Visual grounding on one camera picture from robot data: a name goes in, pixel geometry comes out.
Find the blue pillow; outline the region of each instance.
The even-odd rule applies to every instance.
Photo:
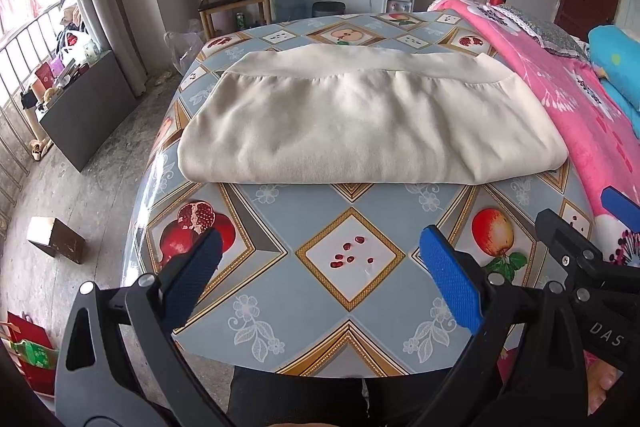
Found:
[[[607,73],[609,82],[640,110],[640,42],[615,26],[598,26],[589,32],[591,62]]]
[[[620,110],[627,115],[628,119],[631,120],[631,125],[634,128],[634,133],[636,133],[636,137],[640,138],[640,111],[637,111],[631,102],[629,102],[622,93],[620,93],[610,82],[606,80],[602,81],[602,87],[607,91],[607,94],[611,97],[611,100],[618,104]]]

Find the black pants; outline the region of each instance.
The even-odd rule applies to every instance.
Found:
[[[366,378],[367,406],[360,378],[289,377],[236,367],[227,415],[237,427],[274,423],[404,427],[433,396],[448,371]],[[496,371],[495,394],[500,387]]]

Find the silver screw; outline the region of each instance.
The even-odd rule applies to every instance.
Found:
[[[487,279],[489,279],[489,283],[494,286],[502,286],[504,284],[504,276],[498,272],[491,272]]]
[[[551,281],[549,283],[549,289],[552,293],[562,293],[564,291],[564,286],[562,286],[558,281]]]
[[[93,290],[94,290],[94,283],[92,283],[91,281],[83,282],[80,285],[80,293],[82,295],[87,295],[91,293]]]
[[[591,295],[589,294],[589,290],[587,288],[578,288],[578,291],[575,293],[578,298],[578,301],[587,302]]]
[[[151,286],[155,281],[156,281],[155,275],[153,275],[152,273],[145,273],[144,275],[141,275],[139,277],[138,285],[145,288],[147,286]]]

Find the glossy tablecloth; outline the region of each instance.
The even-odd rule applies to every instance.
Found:
[[[175,340],[210,359],[289,375],[384,377],[453,365],[469,331],[451,316],[418,257],[437,224],[458,250],[516,284],[562,280],[533,221],[551,208],[586,237],[593,218],[567,162],[482,186],[193,184],[177,166],[182,129],[225,68],[249,51],[315,42],[409,53],[487,53],[452,10],[345,15],[262,26],[209,41],[180,83],[153,145],[132,214],[123,282],[158,272],[215,227],[225,253]],[[494,232],[507,237],[495,244]],[[506,347],[517,344],[514,328]]]

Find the small wooden box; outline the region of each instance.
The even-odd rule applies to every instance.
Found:
[[[52,257],[59,253],[81,264],[84,238],[57,217],[31,217],[27,241]]]

